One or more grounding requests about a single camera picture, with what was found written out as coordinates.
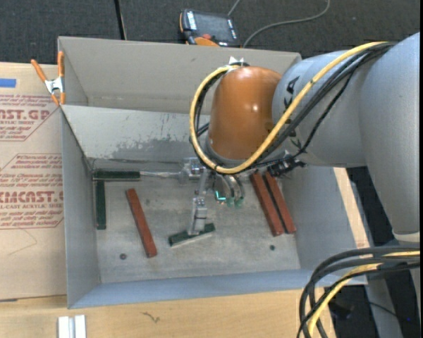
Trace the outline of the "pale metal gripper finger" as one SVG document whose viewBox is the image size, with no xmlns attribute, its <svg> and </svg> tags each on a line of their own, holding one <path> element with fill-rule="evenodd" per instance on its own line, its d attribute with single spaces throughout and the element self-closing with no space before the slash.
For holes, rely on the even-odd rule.
<svg viewBox="0 0 423 338">
<path fill-rule="evenodd" d="M 189 235 L 199 235 L 205 231 L 207 220 L 207 207 L 205 198 L 202 196 L 195 197 L 192 200 L 191 222 L 188 228 Z"/>
<path fill-rule="evenodd" d="M 144 177 L 156 177 L 163 179 L 178 179 L 179 172 L 151 172 L 151 171 L 140 171 L 140 175 Z"/>
</svg>

